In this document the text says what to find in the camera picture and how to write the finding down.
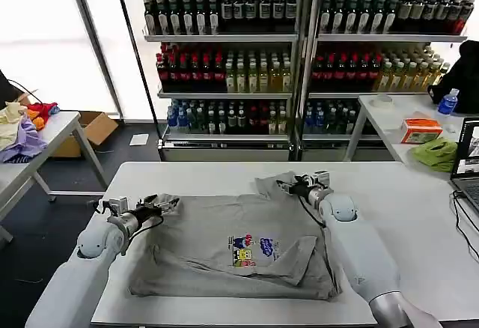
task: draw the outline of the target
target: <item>table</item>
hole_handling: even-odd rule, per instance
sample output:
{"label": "table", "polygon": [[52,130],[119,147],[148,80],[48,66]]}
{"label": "table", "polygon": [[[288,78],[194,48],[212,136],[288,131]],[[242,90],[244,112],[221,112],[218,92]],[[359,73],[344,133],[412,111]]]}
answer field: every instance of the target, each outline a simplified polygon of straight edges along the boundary
{"label": "table", "polygon": [[[46,159],[73,134],[102,188],[108,187],[102,166],[80,126],[79,118],[78,112],[59,112],[53,115],[39,132],[40,137],[48,144],[41,154],[29,163],[0,163],[0,221],[35,182],[40,184],[51,198],[56,195],[103,195],[104,192],[52,191],[37,172]],[[0,239],[2,238],[7,242],[13,239],[12,235],[0,226]]]}
{"label": "table", "polygon": [[[402,136],[399,133],[399,127],[403,123],[404,118],[411,118],[415,112],[420,112],[423,115],[437,120],[443,126],[444,130],[442,131],[441,137],[457,142],[465,116],[451,115],[445,117],[444,115],[440,115],[437,112],[437,106],[433,104],[428,94],[391,95],[393,106],[388,109],[377,108],[371,104],[378,96],[379,95],[359,96],[361,109],[359,110],[356,126],[351,135],[346,154],[344,155],[344,161],[350,161],[353,158],[367,118],[376,129],[379,137],[388,148],[394,160],[403,162],[415,170],[448,179],[449,174],[432,171],[411,155],[409,150],[413,147],[417,147],[417,145],[400,143]],[[445,129],[446,126],[453,127],[455,132],[448,132]]]}
{"label": "table", "polygon": [[[455,216],[448,205],[452,188],[399,162],[124,163],[103,199],[126,196],[133,209],[138,199],[154,193],[239,195],[254,192],[255,177],[320,169],[330,172],[332,188],[351,195],[362,215],[376,227],[400,269],[403,293],[413,304],[441,321],[479,318],[479,265],[455,230]],[[95,213],[89,225],[106,217]],[[472,244],[479,246],[479,236],[462,225]],[[331,302],[134,297],[129,294],[128,281],[147,234],[137,236],[126,256],[118,256],[111,266],[93,323],[127,327],[375,323],[367,303],[343,274],[343,293]]]}

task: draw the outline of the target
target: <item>laptop screen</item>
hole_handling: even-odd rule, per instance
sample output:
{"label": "laptop screen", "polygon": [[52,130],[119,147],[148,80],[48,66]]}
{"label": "laptop screen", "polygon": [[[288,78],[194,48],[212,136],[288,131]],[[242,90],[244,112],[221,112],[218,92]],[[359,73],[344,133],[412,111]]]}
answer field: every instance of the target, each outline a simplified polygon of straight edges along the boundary
{"label": "laptop screen", "polygon": [[479,118],[464,118],[451,178],[479,177]]}

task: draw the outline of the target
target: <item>floor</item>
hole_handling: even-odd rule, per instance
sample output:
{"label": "floor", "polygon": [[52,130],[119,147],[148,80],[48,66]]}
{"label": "floor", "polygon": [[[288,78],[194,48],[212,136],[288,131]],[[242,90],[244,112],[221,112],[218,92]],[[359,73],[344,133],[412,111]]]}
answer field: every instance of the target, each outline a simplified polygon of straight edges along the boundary
{"label": "floor", "polygon": [[[149,133],[147,145],[129,146],[133,134]],[[97,148],[97,156],[108,179],[126,161],[159,161],[157,135],[152,124],[119,127]],[[101,190],[84,160],[50,160],[40,174],[52,189]],[[49,203],[45,193],[33,186],[2,225],[14,235],[0,250],[0,322],[2,327],[23,327],[34,304],[56,268],[73,251],[78,234],[92,211],[86,201],[93,198],[58,197]],[[479,322],[444,323],[447,328],[479,327]]]}

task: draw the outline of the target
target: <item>black bag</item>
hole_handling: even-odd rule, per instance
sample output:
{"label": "black bag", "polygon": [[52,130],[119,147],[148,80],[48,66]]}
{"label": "black bag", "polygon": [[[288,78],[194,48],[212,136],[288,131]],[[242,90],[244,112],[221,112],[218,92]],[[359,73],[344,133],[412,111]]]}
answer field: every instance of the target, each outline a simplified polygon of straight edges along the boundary
{"label": "black bag", "polygon": [[442,77],[436,86],[429,86],[427,91],[437,105],[452,88],[459,90],[458,113],[479,113],[479,42],[466,41],[460,48],[461,57],[451,70]]}

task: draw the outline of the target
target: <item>orange box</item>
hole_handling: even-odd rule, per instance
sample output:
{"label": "orange box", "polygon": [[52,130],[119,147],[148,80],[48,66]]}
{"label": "orange box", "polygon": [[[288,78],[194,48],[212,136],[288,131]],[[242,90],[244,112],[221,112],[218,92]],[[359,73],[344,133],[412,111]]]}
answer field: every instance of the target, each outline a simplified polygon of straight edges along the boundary
{"label": "orange box", "polygon": [[422,144],[434,139],[442,133],[441,125],[428,118],[409,118],[401,124],[403,139],[401,143]]}

